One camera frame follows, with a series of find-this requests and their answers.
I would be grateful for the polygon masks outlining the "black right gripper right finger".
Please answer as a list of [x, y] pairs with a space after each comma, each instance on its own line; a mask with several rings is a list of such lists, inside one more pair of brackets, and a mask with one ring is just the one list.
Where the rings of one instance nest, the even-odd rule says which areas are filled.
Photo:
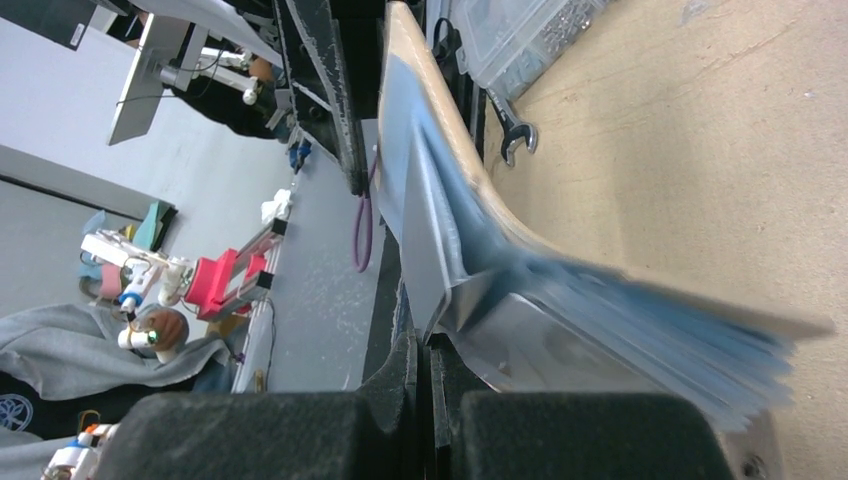
[[654, 393], [497, 393], [430, 349], [439, 479], [730, 479], [689, 402]]

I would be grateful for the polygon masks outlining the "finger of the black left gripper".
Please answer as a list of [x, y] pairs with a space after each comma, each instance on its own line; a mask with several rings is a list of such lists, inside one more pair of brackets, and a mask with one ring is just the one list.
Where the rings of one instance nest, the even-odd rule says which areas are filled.
[[281, 0], [274, 8], [298, 126], [336, 163], [351, 194], [361, 196], [368, 165], [339, 22], [328, 1]]

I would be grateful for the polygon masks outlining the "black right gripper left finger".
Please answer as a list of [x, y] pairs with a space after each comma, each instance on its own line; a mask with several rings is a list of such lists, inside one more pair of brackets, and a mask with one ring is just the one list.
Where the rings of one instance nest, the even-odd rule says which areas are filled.
[[355, 391], [149, 396], [98, 479], [415, 479], [418, 342], [407, 331]]

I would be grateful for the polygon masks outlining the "cream card holder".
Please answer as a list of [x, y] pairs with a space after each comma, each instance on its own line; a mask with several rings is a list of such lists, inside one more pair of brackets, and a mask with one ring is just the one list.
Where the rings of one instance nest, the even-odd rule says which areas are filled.
[[449, 337], [499, 392], [658, 391], [721, 431], [789, 402], [795, 345], [821, 316], [546, 242], [494, 189], [410, 9], [386, 9], [377, 204], [400, 245], [415, 328]]

